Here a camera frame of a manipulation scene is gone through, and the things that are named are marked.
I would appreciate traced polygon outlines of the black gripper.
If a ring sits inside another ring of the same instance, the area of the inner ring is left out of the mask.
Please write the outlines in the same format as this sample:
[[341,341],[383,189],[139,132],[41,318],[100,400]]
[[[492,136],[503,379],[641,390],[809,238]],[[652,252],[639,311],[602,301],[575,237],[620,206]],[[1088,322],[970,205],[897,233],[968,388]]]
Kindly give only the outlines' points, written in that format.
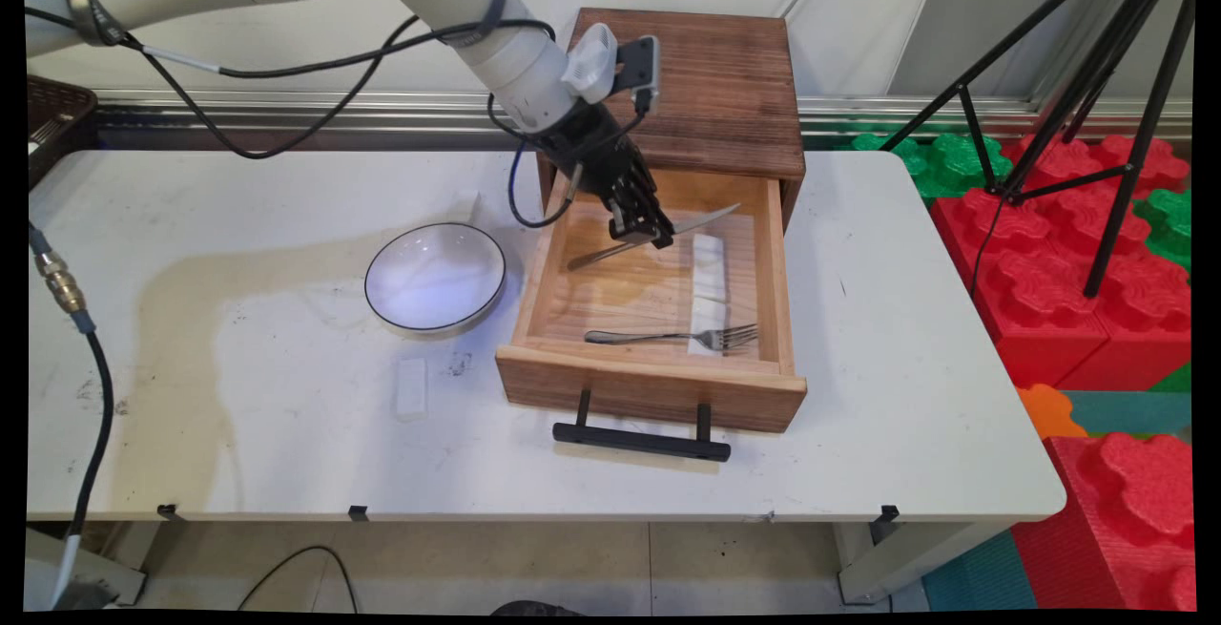
[[612,239],[667,248],[674,242],[674,226],[654,197],[657,186],[642,153],[629,137],[648,112],[646,104],[628,125],[620,125],[604,103],[576,100],[554,125],[532,133],[530,142],[564,176],[574,176],[581,165],[578,189],[610,204]]

